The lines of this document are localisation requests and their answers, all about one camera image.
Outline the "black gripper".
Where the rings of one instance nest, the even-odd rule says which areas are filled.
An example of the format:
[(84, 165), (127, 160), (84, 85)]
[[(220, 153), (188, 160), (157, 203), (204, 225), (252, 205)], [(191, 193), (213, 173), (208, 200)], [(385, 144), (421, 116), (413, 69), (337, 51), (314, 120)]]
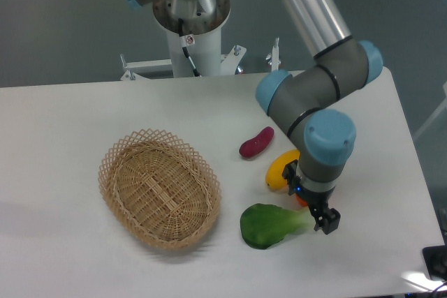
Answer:
[(339, 227), (341, 214), (334, 208), (330, 209), (328, 200), (332, 195), (336, 182), (317, 182), (304, 175), (297, 175), (298, 160), (287, 163), (282, 172), (288, 186), (288, 195), (298, 195), (307, 204), (314, 217), (314, 231), (321, 230), (330, 234)]

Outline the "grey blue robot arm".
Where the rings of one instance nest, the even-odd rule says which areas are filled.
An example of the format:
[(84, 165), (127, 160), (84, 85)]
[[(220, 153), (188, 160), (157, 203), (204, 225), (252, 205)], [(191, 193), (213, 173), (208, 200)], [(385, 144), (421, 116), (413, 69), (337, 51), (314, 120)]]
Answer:
[[(151, 4), (165, 30), (175, 77), (224, 74), (221, 27), (229, 0), (126, 0), (132, 8)], [(331, 105), (375, 80), (382, 71), (380, 51), (355, 40), (333, 0), (283, 0), (314, 67), (299, 75), (273, 69), (256, 88), (256, 100), (299, 150), (284, 169), (289, 191), (304, 200), (326, 234), (337, 229), (340, 214), (328, 206), (335, 184), (353, 151), (356, 128)]]

